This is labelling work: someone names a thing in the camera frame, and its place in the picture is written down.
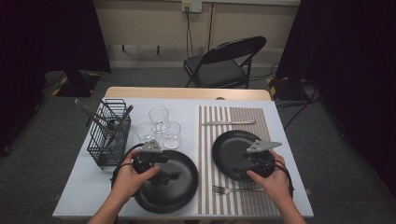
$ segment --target gray carpet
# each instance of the gray carpet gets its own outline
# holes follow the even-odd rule
[[[269,72],[254,68],[252,75]],[[47,81],[60,74],[47,74]],[[104,96],[111,86],[184,87],[186,82],[182,68],[113,69],[100,78],[95,91]],[[10,155],[0,158],[0,223],[85,223],[51,216],[88,131],[88,118],[74,98],[51,96],[56,85],[43,90],[39,110],[10,145]],[[251,82],[250,88],[268,89],[264,79]],[[99,105],[93,98],[80,100],[92,108]],[[300,108],[279,108],[282,122],[288,123]],[[307,222],[396,223],[396,202],[366,160],[344,141],[338,125],[317,101],[286,129],[304,185],[312,191],[308,197],[315,217]]]

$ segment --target striped placemat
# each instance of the striped placemat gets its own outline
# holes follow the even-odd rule
[[[258,187],[254,182],[234,181],[222,174],[211,157],[212,145],[222,133],[231,130],[243,130],[254,133],[262,140],[270,140],[268,128],[261,108],[241,108],[225,106],[199,106],[199,124],[213,120],[249,120],[255,119],[253,125],[199,125],[198,170],[200,183],[198,188],[198,214],[278,217],[279,212],[264,192],[230,192],[219,195],[212,191],[212,186],[232,188]]]

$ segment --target fork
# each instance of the fork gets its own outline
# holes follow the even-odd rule
[[[220,187],[220,186],[212,186],[212,190],[215,193],[218,194],[228,194],[230,192],[235,192],[235,191],[242,191],[242,192],[264,192],[264,189],[262,188],[249,188],[249,189],[228,189],[226,187]]]

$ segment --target silver knife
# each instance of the silver knife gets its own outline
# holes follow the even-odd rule
[[[209,121],[205,122],[202,125],[207,126],[207,125],[242,125],[242,124],[255,124],[256,120],[244,120],[244,121],[226,121],[226,120],[216,120],[216,121]]]

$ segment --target table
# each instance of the table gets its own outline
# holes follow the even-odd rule
[[[155,105],[164,105],[169,109],[170,119],[179,121],[182,126],[182,144],[178,151],[189,156],[196,164],[199,160],[196,125],[198,120],[198,106],[223,106],[259,108],[263,110],[266,125],[271,139],[283,143],[276,151],[281,154],[288,165],[295,187],[294,198],[298,209],[304,217],[312,217],[313,212],[307,199],[303,182],[297,170],[294,158],[282,124],[276,111],[274,102],[270,101],[268,92],[263,90],[210,90],[185,88],[119,88],[108,89],[107,98],[122,98],[127,105],[134,105],[131,112],[132,128],[127,147],[138,143],[134,134],[134,127],[148,116],[148,111]],[[223,97],[227,100],[213,100]],[[110,177],[114,167],[105,167],[101,170],[87,152],[89,135],[84,141],[78,154],[73,171],[64,188],[64,192],[53,213],[61,219],[88,219],[97,211],[110,192]],[[278,217],[279,214],[268,216],[233,216],[230,214],[216,215],[197,213],[198,195],[184,208],[172,214],[157,215],[141,208],[134,199],[131,199],[119,213],[119,219],[241,219]]]

